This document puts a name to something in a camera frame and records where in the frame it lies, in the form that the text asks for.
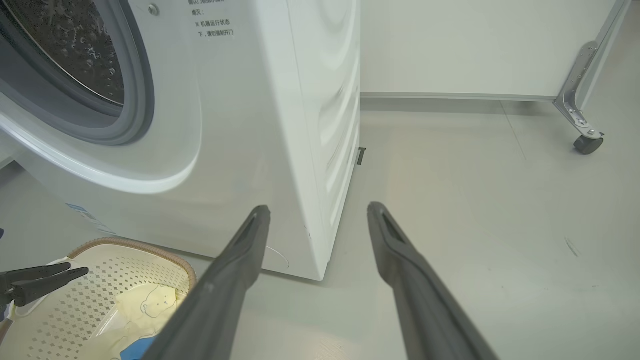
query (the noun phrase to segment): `label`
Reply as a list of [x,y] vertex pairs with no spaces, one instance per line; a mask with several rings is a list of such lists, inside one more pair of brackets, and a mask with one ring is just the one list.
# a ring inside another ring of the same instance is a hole
[[73,210],[76,210],[80,215],[82,215],[82,217],[85,220],[87,220],[90,223],[92,223],[93,226],[95,226],[96,229],[102,231],[103,233],[107,233],[107,234],[111,234],[111,235],[117,235],[116,233],[111,231],[110,228],[106,227],[106,225],[104,225],[100,220],[96,219],[95,216],[91,215],[89,213],[89,211],[85,210],[83,207],[78,206],[78,205],[71,205],[71,204],[67,204],[67,206],[72,208]]
[[189,4],[191,27],[196,37],[208,40],[234,37],[234,23],[229,19],[225,0],[181,1]]

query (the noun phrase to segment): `white board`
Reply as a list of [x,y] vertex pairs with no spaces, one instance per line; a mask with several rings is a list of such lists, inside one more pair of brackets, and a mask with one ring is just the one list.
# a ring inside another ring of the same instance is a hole
[[362,92],[555,98],[616,0],[366,0]]

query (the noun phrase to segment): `washing machine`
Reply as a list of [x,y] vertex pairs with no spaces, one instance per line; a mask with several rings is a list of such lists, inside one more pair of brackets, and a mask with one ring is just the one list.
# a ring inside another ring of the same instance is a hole
[[0,0],[0,127],[96,228],[322,280],[358,157],[359,0]]

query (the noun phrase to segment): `caster wheel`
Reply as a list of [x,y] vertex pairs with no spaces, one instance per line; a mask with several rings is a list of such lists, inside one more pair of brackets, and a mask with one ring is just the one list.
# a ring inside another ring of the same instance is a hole
[[578,140],[576,140],[573,143],[573,146],[579,152],[581,152],[581,153],[583,153],[585,155],[589,155],[592,152],[598,150],[598,148],[602,145],[603,142],[604,142],[603,138],[590,139],[590,138],[586,138],[584,136],[580,136],[578,138]]

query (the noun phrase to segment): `perforated basket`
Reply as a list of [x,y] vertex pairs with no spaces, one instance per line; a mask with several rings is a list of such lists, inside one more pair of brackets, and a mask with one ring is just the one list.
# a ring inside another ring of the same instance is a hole
[[0,359],[76,360],[117,295],[142,284],[171,286],[186,295],[196,284],[187,261],[131,240],[94,240],[57,263],[66,261],[72,268],[88,267],[89,274],[30,307],[15,307],[13,323],[0,326]]

